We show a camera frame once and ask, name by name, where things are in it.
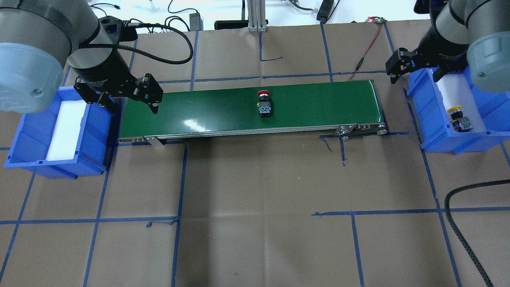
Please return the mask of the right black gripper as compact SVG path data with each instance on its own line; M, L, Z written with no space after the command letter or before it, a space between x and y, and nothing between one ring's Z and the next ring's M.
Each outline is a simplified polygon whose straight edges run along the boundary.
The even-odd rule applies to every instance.
M457 44L440 35L435 26L431 26L423 36L415 51L397 48L385 63L390 83L422 67L437 67L437 82L444 76L463 71L467 66L467 44Z

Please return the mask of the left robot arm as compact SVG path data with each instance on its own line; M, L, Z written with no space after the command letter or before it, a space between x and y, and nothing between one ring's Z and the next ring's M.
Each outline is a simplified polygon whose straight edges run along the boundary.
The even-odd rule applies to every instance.
M114 98L130 98L157 114L163 91L150 73L134 77L120 42L135 28L112 16L98 18L85 0L2 0L1 110L21 114L48 108L64 67L78 75L74 89L89 105L114 114Z

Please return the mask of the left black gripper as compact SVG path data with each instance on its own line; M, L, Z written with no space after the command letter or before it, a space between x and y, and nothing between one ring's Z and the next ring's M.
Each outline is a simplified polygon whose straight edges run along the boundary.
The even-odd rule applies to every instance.
M115 115L117 105L110 96L128 97L158 114L163 100L160 84L151 73L135 78L117 49L77 49L67 63L78 75L74 89L85 103L97 104Z

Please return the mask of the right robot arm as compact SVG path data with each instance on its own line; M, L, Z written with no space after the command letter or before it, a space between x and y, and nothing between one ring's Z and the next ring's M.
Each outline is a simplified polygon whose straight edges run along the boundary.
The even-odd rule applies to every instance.
M417 0L417 14L431 26L417 48L398 48L385 64L392 84L406 73L435 68L432 78L470 69L482 91L509 91L510 2L508 0Z

